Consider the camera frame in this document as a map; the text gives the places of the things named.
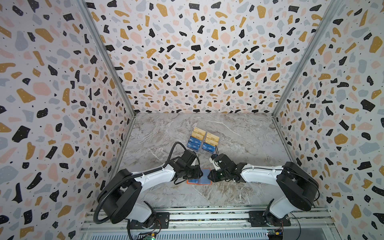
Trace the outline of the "orange card holder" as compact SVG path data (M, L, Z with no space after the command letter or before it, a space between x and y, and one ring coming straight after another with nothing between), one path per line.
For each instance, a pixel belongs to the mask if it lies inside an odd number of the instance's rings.
M212 184L212 181L208 179L208 175L210 173L211 169L204 168L202 169L203 176L199 178L198 186L208 186Z

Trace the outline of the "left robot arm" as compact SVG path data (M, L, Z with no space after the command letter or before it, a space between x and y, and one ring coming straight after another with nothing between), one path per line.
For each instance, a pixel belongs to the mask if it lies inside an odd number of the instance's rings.
M117 224L130 220L149 228L156 221L157 212L148 202L137 202L142 192L160 184L173 182L176 185L202 176L200 160L191 150L185 150L180 157L168 159L164 166L146 172L120 170L97 197L94 223L111 221Z

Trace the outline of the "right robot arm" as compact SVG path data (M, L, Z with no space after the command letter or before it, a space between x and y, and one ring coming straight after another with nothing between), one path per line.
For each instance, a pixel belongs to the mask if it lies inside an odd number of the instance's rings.
M319 184L293 162L286 162L283 166L260 167L235 164L225 154L211 155L210 162L215 169L210 171L208 179L214 183L262 183L280 188L283 193L280 199L272 199L263 213L250 214L250 223L256 226L282 227L291 212L310 211L320 194Z

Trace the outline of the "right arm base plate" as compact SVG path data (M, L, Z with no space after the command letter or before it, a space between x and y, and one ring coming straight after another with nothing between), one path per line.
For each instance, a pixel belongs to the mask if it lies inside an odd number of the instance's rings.
M278 219L272 214L264 211L249 211L248 222L252 227L290 227L291 221L288 215Z

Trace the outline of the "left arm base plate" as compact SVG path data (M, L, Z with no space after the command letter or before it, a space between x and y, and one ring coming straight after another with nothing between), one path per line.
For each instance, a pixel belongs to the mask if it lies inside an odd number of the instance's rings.
M143 229L150 228L159 228L159 229L168 229L170 223L170 213L169 212L160 212L154 213L149 216L147 220L141 223Z

